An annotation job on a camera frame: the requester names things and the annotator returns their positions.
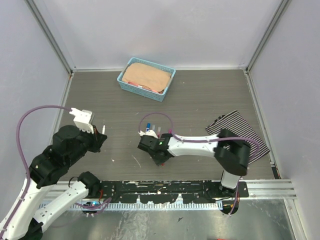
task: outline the black and white striped cloth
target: black and white striped cloth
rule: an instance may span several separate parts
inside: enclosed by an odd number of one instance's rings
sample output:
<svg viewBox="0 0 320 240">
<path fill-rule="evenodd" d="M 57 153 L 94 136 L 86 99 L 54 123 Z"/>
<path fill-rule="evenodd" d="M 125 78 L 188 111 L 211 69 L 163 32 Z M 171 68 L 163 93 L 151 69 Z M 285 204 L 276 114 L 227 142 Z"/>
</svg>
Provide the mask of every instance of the black and white striped cloth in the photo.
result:
<svg viewBox="0 0 320 240">
<path fill-rule="evenodd" d="M 237 110 L 232 111 L 227 115 L 218 117 L 213 123 L 205 128 L 209 135 L 218 134 L 221 129 L 228 129 L 239 137 L 253 139 L 259 143 L 259 152 L 254 158 L 251 159 L 252 155 L 257 149 L 257 146 L 249 142 L 249 144 L 252 146 L 250 150 L 249 164 L 252 164 L 253 162 L 257 161 L 270 152 L 264 141 L 258 136 L 258 134 L 256 134 L 249 123 L 241 116 L 241 114 Z"/>
</svg>

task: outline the red wire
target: red wire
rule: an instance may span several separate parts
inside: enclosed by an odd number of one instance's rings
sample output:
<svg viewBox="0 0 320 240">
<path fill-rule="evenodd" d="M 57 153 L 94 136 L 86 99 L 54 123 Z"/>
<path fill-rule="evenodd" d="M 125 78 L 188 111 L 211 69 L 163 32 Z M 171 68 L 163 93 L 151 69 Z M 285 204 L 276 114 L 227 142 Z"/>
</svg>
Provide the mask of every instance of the red wire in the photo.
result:
<svg viewBox="0 0 320 240">
<path fill-rule="evenodd" d="M 101 190 L 100 190 L 100 193 L 101 193 L 101 194 L 100 194 L 100 197 L 99 197 L 98 202 L 100 202 L 100 200 L 102 199 L 102 196 L 103 196 L 103 194 L 104 194 L 104 191 L 101 189 Z"/>
</svg>

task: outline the white scratch mark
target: white scratch mark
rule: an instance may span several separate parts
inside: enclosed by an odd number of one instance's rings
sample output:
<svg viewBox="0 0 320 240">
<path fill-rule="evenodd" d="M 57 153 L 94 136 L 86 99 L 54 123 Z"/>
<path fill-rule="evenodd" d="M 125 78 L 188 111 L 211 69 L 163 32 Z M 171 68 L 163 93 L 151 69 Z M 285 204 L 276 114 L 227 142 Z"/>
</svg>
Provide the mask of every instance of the white scratch mark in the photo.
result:
<svg viewBox="0 0 320 240">
<path fill-rule="evenodd" d="M 140 165 L 140 163 L 138 162 L 138 160 L 135 158 L 135 156 L 133 156 L 133 155 L 131 155 L 133 158 L 134 158 L 134 160 L 136 160 L 136 162 L 139 164 L 139 167 L 141 168 L 141 165 Z"/>
</svg>

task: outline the blue basket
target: blue basket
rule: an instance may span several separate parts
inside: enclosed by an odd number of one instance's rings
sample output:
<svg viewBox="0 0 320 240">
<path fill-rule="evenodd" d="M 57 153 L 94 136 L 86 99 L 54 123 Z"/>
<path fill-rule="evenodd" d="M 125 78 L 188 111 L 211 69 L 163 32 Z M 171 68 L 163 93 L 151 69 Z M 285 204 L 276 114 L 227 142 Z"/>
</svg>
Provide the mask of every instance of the blue basket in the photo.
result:
<svg viewBox="0 0 320 240">
<path fill-rule="evenodd" d="M 149 91 L 149 90 L 144 89 L 142 87 L 134 86 L 134 85 L 131 85 L 129 83 L 126 83 L 126 82 L 122 81 L 122 77 L 124 76 L 127 68 L 131 64 L 134 64 L 134 63 L 146 64 L 146 65 L 149 65 L 151 67 L 160 69 L 162 71 L 165 71 L 165 72 L 171 74 L 171 78 L 169 80 L 169 83 L 166 86 L 166 88 L 164 89 L 163 93 L 157 93 L 157 92 Z M 130 59 L 130 61 L 128 62 L 127 66 L 125 67 L 125 69 L 120 73 L 120 75 L 117 77 L 116 80 L 118 81 L 118 83 L 120 84 L 120 87 L 123 90 L 132 92 L 134 94 L 139 94 L 139 95 L 144 96 L 144 97 L 149 98 L 149 99 L 153 99 L 153 100 L 162 102 L 164 100 L 166 94 L 167 94 L 168 88 L 170 87 L 170 84 L 171 84 L 172 79 L 173 79 L 175 74 L 176 74 L 176 70 L 173 69 L 173 68 L 170 68 L 170 67 L 167 67 L 167 66 L 162 66 L 160 64 L 156 64 L 156 63 L 151 62 L 151 61 L 146 61 L 146 60 L 142 60 L 142 59 L 139 59 L 139 58 L 136 58 L 136 57 L 132 57 Z"/>
</svg>

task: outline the white wall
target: white wall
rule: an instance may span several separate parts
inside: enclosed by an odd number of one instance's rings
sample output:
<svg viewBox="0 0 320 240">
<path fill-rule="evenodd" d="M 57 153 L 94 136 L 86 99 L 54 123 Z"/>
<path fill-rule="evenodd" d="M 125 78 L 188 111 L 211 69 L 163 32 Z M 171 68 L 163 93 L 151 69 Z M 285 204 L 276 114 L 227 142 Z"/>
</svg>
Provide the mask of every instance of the white wall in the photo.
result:
<svg viewBox="0 0 320 240">
<path fill-rule="evenodd" d="M 293 0 L 251 71 L 277 163 L 320 235 L 320 1 Z"/>
<path fill-rule="evenodd" d="M 68 73 L 23 0 L 0 1 L 0 221 L 21 190 L 25 169 L 16 146 L 16 125 L 27 110 L 59 105 Z M 30 115 L 21 143 L 30 163 L 50 141 L 57 110 Z"/>
<path fill-rule="evenodd" d="M 36 2 L 78 69 L 113 69 L 247 66 L 281 0 Z"/>
</svg>

